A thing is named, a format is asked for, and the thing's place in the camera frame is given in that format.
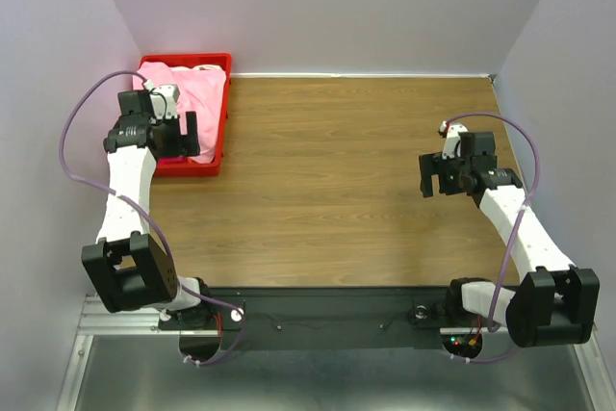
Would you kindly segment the pink t shirt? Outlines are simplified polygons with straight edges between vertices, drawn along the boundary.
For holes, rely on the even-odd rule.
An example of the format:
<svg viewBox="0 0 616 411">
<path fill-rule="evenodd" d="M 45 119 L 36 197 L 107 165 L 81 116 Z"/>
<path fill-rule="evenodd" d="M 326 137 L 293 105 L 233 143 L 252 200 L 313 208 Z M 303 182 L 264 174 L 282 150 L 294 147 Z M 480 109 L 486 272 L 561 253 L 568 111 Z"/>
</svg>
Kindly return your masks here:
<svg viewBox="0 0 616 411">
<path fill-rule="evenodd" d="M 193 67 L 169 66 L 162 62 L 145 62 L 138 73 L 156 87 L 175 84 L 180 91 L 177 111 L 182 130 L 186 129 L 186 112 L 195 112 L 200 154 L 192 159 L 199 164 L 211 163 L 216 154 L 218 124 L 222 110 L 225 71 L 216 64 Z"/>
</svg>

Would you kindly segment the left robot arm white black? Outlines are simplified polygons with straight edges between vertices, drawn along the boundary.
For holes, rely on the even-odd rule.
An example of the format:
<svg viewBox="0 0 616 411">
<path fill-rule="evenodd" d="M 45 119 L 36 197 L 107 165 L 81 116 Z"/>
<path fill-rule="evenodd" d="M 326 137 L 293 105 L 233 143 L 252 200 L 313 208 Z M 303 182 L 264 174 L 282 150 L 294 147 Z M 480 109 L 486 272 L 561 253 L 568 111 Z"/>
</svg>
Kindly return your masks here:
<svg viewBox="0 0 616 411">
<path fill-rule="evenodd" d="M 149 215 L 158 161 L 199 152 L 196 115 L 178 115 L 179 96 L 172 84 L 118 95 L 120 116 L 103 141 L 110 172 L 105 215 L 81 259 L 109 312 L 154 308 L 166 329 L 202 329 L 215 317 L 204 298 L 208 288 L 178 275 Z"/>
</svg>

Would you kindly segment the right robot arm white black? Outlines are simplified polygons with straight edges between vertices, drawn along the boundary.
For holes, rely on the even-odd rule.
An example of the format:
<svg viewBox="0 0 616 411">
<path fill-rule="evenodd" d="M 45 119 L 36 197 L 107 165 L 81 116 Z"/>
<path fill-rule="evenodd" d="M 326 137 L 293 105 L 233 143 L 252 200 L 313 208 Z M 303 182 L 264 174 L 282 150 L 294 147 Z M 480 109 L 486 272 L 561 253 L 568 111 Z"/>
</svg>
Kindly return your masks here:
<svg viewBox="0 0 616 411">
<path fill-rule="evenodd" d="M 477 277 L 450 282 L 443 313 L 454 324 L 475 315 L 507 329 L 517 347 L 586 343 L 592 333 L 600 280 L 559 249 L 526 202 L 514 170 L 500 168 L 490 132 L 443 124 L 442 151 L 419 158 L 425 197 L 464 193 L 498 231 L 520 278 L 514 290 Z"/>
</svg>

